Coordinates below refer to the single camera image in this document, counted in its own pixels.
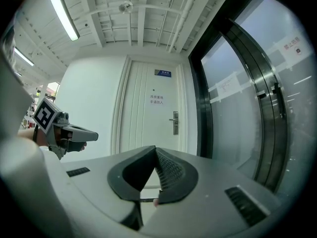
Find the smoke detector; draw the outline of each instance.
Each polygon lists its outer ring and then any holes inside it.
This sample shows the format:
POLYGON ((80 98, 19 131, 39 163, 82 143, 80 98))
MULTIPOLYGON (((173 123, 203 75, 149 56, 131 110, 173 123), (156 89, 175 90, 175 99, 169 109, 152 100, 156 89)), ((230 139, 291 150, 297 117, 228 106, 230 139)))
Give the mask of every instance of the smoke detector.
POLYGON ((133 8, 133 3, 130 1, 124 1, 124 3, 119 6, 119 11, 123 14, 128 14, 133 11, 133 8))

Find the fluorescent light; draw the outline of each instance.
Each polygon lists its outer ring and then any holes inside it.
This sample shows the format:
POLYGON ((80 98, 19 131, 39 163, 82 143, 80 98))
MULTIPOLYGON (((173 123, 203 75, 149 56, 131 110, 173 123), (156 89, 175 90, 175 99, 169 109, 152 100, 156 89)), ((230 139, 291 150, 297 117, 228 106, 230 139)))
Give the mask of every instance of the fluorescent light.
POLYGON ((29 65, 31 65, 31 66, 34 65, 34 63, 33 63, 31 60, 29 60, 25 55, 23 55, 23 54, 20 52, 20 50, 18 50, 17 48, 14 48, 14 52, 15 52, 16 54, 18 54, 23 60, 25 60, 29 65))
POLYGON ((312 76, 309 76, 309 77, 307 77, 307 78, 304 78, 304 79, 302 79, 302 80, 300 80, 300 81, 294 83, 294 85, 296 85, 296 84, 298 84, 298 83, 300 83, 300 82, 303 82, 303 81, 305 81, 306 79, 309 79, 309 78, 311 78, 311 77, 312 77, 312 76))
POLYGON ((294 96, 294 95, 298 95, 298 94, 300 94, 300 93, 295 93, 295 94, 292 94, 292 95, 290 95, 290 96, 288 96, 288 97, 291 97, 291 96, 294 96))
POLYGON ((65 5, 64 0, 51 0, 52 5, 61 21, 63 27, 65 28, 68 36, 72 41, 76 41, 79 38, 79 33, 69 15, 68 9, 65 5))

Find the pipe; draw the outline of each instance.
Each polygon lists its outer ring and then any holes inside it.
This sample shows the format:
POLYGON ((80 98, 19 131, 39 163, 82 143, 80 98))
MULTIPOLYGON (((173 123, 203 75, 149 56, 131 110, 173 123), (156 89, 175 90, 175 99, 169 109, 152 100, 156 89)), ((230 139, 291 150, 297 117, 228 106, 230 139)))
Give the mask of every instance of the pipe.
POLYGON ((183 13, 182 13, 182 15, 181 15, 181 18, 180 18, 180 20, 179 20, 179 22, 178 22, 178 25, 177 25, 177 28, 176 28, 176 32, 175 32, 173 41, 172 41, 172 43, 171 43, 171 45, 170 45, 170 47, 169 47, 169 50, 168 50, 169 53, 171 53, 171 51, 172 51, 172 49, 173 49, 173 47, 174 47, 174 45, 175 45, 175 42, 176 42, 177 37, 178 37, 178 35, 179 35, 179 32, 180 32, 180 30, 182 30, 182 28, 183 28, 183 25, 184 25, 184 23, 185 23, 185 20, 187 19, 187 16, 188 16, 188 14, 189 14, 189 10, 190 10, 190 9, 192 8, 192 6, 193 6, 193 3, 194 3, 194 0, 187 0, 187 3, 186 3, 186 5, 185 5, 185 8, 184 8, 183 13))
MULTIPOLYGON (((182 1, 182 4, 180 5, 180 8, 179 8, 180 10, 182 10, 182 8, 183 8, 184 1, 185 1, 185 0, 183 0, 183 1, 182 1)), ((166 49, 165 49, 166 51, 167 51, 167 49, 168 49, 168 45, 169 45, 170 39, 172 38, 172 35, 173 35, 173 32, 174 32, 174 28, 175 28, 176 22, 177 22, 177 20, 178 20, 178 16, 179 16, 179 14, 177 15, 177 17, 176 17, 176 19, 175 19, 175 22, 174 22, 172 31, 171 31, 171 33, 170 33, 170 35, 169 35, 169 39, 168 39, 168 42, 167 42, 167 44, 166 44, 166 49)))
POLYGON ((191 44, 189 45, 188 50, 186 51, 188 56, 193 51, 194 47, 196 46, 196 44, 198 43, 198 41, 200 40, 200 38, 202 37, 204 32, 207 30, 207 28, 209 27, 210 23, 212 22, 212 20, 214 19, 214 17, 216 16, 216 14, 218 13, 218 11, 220 10, 220 8, 222 7, 222 5, 223 5, 223 3, 225 1, 226 0, 217 0, 216 4, 212 7, 212 9, 211 9, 210 13, 208 14, 206 20, 201 25, 198 33, 195 35, 194 40, 191 42, 191 44))
MULTIPOLYGON (((172 5, 173 5, 173 2, 174 2, 174 0, 168 0, 167 7, 171 8, 172 5)), ((163 32, 166 16, 167 16, 167 11, 164 13, 163 21, 162 21, 162 24, 160 26, 160 30, 159 30, 159 34, 158 34, 158 40, 157 40, 157 43, 156 43, 157 47, 160 45, 160 39, 161 39, 161 36, 162 36, 162 32, 163 32)))
MULTIPOLYGON (((161 7, 161 6, 157 6, 157 5, 151 5, 151 4, 135 4, 134 5, 134 8, 141 8, 141 7, 143 7, 143 8, 151 8, 151 9, 159 9, 159 10, 166 10, 166 11, 174 12, 174 13, 177 13, 177 14, 182 14, 182 11, 180 11, 180 10, 175 10, 175 9, 167 8, 167 7, 161 7)), ((110 10, 119 10, 119 8, 118 7, 108 7, 108 8, 93 10, 93 11, 84 13, 84 14, 80 15, 77 18, 74 18, 73 21, 76 21, 76 20, 78 20, 78 19, 80 19, 82 17, 86 17, 88 15, 93 15, 93 14, 96 14, 96 13, 99 13, 99 12, 106 12, 106 11, 110 11, 110 10)))

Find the glass panel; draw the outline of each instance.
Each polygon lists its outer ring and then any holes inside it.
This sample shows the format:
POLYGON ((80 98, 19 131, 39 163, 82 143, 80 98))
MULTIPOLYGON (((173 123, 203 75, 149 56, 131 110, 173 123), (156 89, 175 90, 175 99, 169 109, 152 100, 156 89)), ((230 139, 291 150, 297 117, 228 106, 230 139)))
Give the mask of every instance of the glass panel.
POLYGON ((253 0, 236 22, 268 55, 283 87, 289 157, 277 195, 295 196, 316 150, 316 57, 296 16, 276 0, 253 0))
POLYGON ((261 112, 253 83, 223 37, 202 59, 212 120, 212 158, 253 178, 262 142, 261 112))

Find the glass door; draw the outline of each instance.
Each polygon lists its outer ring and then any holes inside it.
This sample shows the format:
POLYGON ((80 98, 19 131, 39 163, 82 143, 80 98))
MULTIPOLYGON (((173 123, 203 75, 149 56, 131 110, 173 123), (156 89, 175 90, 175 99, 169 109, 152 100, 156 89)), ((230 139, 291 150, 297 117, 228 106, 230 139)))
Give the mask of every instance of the glass door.
POLYGON ((261 156, 262 119, 250 73, 224 37, 202 64, 212 111, 212 158, 253 179, 261 156))
POLYGON ((258 43, 282 89, 288 151, 277 195, 287 199, 304 184, 315 156, 316 56, 297 17, 276 0, 252 0, 235 22, 258 43))
POLYGON ((317 149, 316 55, 296 16, 276 0, 226 0, 189 61, 198 155, 295 196, 317 149))

